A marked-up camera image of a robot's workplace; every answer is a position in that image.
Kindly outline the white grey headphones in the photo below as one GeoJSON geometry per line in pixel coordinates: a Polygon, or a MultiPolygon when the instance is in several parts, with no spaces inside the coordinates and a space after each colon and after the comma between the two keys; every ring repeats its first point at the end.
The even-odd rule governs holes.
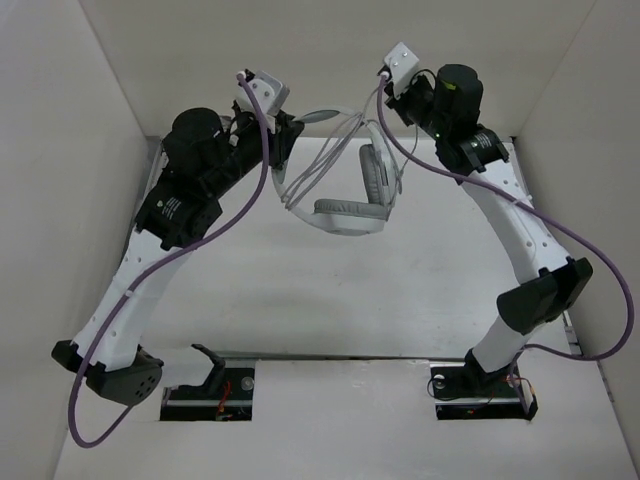
{"type": "Polygon", "coordinates": [[[378,121],[344,107],[315,108],[295,117],[304,123],[340,117],[332,136],[294,179],[272,169],[272,182],[286,211],[305,224],[339,236],[381,232],[402,193],[402,168],[378,121]]]}

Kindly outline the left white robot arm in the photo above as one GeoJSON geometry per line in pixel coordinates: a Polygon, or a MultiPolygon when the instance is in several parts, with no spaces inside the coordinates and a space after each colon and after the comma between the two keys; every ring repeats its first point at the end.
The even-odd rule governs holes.
{"type": "Polygon", "coordinates": [[[52,350],[76,375],[71,401],[86,386],[131,408],[156,389],[164,363],[141,339],[159,299],[193,253],[249,213],[269,168],[283,165],[303,129],[284,111],[259,121],[239,105],[230,117],[196,107],[175,118],[161,141],[164,167],[139,208],[110,286],[85,327],[52,350]]]}

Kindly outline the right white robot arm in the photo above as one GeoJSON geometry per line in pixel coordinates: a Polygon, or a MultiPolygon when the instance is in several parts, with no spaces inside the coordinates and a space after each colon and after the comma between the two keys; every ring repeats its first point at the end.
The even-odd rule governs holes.
{"type": "Polygon", "coordinates": [[[472,68],[447,64],[433,80],[421,71],[386,76],[385,104],[407,126],[435,142],[438,172],[452,178],[474,200],[503,246],[517,286],[500,294],[498,316],[465,356],[463,381],[487,393],[545,324],[577,299],[593,269],[574,259],[533,215],[498,135],[478,121],[483,84],[472,68]]]}

